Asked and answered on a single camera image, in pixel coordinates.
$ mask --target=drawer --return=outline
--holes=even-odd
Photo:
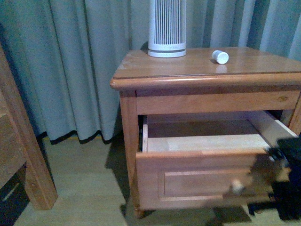
[[[136,154],[142,209],[264,201],[286,179],[265,148],[296,137],[268,113],[148,115]]]

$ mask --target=nightstand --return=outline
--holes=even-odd
[[[300,134],[301,62],[220,48],[230,59],[219,65],[214,50],[188,49],[179,58],[130,51],[111,80],[120,91],[137,217],[144,210],[264,201],[270,185],[285,179],[264,149]],[[288,127],[266,110],[284,110]]]

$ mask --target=floor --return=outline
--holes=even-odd
[[[80,144],[74,137],[56,145],[44,139],[49,167],[59,195],[52,210],[26,207],[15,226],[284,226],[276,211],[256,217],[247,208],[150,211],[137,220],[129,202],[122,135],[105,145],[96,137]]]

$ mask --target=white air purifier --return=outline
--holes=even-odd
[[[186,55],[186,0],[150,0],[149,55]]]

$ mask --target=curtain fold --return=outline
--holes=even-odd
[[[148,41],[149,0],[2,0],[0,23],[36,134],[121,130],[110,79]],[[251,47],[301,60],[301,0],[187,0],[187,46]]]

